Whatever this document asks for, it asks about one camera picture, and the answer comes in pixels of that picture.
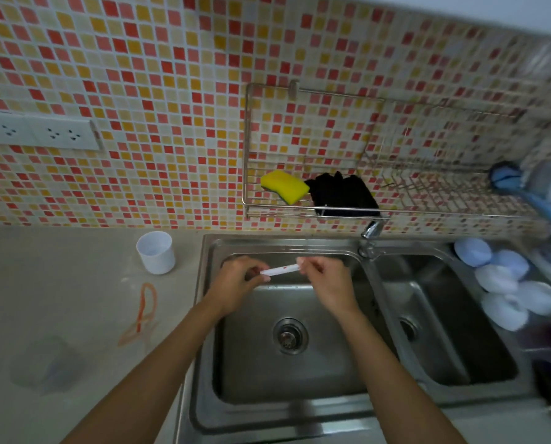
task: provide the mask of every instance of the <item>double sink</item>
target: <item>double sink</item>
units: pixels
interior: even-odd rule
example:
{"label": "double sink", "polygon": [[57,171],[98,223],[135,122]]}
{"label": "double sink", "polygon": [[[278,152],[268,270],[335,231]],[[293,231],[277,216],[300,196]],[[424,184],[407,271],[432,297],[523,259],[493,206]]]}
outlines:
{"label": "double sink", "polygon": [[[450,243],[379,239],[358,253],[361,245],[208,235],[196,300],[239,255],[272,268],[297,256],[336,257],[351,270],[362,312],[440,407],[534,395],[529,360],[513,334],[485,317],[483,291]],[[368,429],[373,415],[339,325],[295,272],[255,289],[208,336],[185,380],[176,442],[293,440]]]}

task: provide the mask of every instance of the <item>mosaic tile wall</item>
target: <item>mosaic tile wall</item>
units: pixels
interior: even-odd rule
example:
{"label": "mosaic tile wall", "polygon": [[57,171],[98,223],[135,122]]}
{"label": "mosaic tile wall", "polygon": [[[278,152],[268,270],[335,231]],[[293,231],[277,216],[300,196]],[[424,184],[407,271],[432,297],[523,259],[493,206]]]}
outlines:
{"label": "mosaic tile wall", "polygon": [[[545,46],[346,0],[0,0],[0,110],[92,118],[104,146],[0,146],[0,224],[357,231],[363,223],[245,218],[247,83],[299,79],[307,88],[551,115],[551,74],[533,60]],[[266,121],[286,127],[285,113]],[[290,146],[325,153],[333,140],[324,139],[335,135],[323,133],[301,128]],[[543,224],[394,216],[386,230],[503,228]]]}

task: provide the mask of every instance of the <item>dish rack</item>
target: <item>dish rack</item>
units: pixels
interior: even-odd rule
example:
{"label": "dish rack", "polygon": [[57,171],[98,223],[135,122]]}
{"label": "dish rack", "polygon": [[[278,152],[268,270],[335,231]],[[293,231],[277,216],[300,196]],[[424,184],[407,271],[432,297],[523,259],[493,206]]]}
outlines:
{"label": "dish rack", "polygon": [[[247,217],[367,220],[373,209],[295,205],[264,190],[276,169],[303,180],[358,175],[384,220],[398,214],[537,218],[527,204],[491,191],[487,170],[529,152],[529,131],[509,113],[325,90],[251,83],[246,88],[243,206]],[[334,210],[357,216],[333,216]]]}

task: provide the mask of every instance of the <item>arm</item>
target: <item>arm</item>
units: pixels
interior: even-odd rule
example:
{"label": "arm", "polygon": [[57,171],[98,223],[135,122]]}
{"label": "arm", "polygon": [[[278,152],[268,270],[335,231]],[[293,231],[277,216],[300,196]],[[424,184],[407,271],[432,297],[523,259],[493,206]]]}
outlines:
{"label": "arm", "polygon": [[350,270],[343,262],[307,257],[299,258],[298,264],[346,335],[386,441],[389,444],[466,444],[360,311]]}
{"label": "arm", "polygon": [[269,267],[249,257],[226,262],[216,280],[183,321],[113,388],[67,435],[62,444],[153,443],[185,374],[206,335],[235,311],[256,286],[269,281],[249,270]]}

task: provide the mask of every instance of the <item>hand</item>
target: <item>hand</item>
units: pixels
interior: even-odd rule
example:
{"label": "hand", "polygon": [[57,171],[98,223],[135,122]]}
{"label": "hand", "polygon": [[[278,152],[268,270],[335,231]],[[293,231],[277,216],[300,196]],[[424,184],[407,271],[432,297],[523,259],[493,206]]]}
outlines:
{"label": "hand", "polygon": [[[254,288],[270,281],[269,276],[259,274],[264,269],[269,269],[266,263],[249,256],[225,261],[204,300],[217,306],[221,316],[232,313]],[[250,281],[245,280],[247,274],[253,277]]]}
{"label": "hand", "polygon": [[317,298],[333,315],[360,311],[355,300],[350,269],[328,257],[298,257],[300,272],[308,276]]}

